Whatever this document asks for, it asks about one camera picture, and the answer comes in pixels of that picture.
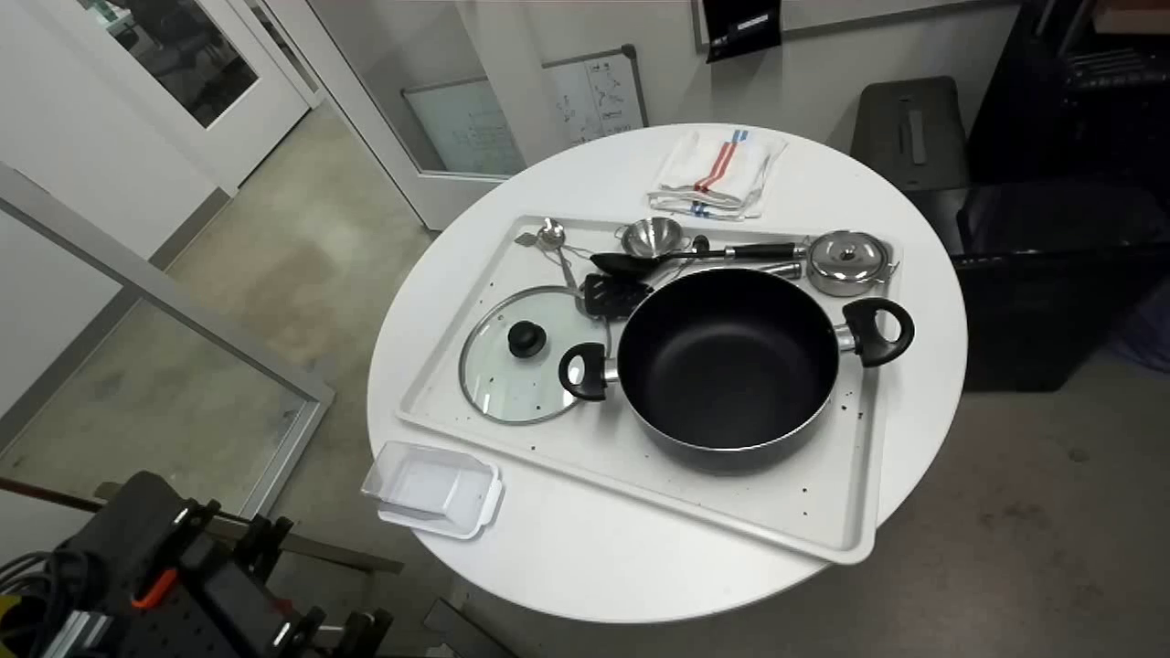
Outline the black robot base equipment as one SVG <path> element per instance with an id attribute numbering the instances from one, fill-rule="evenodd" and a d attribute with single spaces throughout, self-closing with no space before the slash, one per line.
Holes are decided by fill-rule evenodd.
<path id="1" fill-rule="evenodd" d="M 215 502 L 140 470 L 75 532 L 2 562 L 2 658 L 377 658 L 394 619 L 330 623 L 266 579 L 290 520 L 221 532 Z"/>

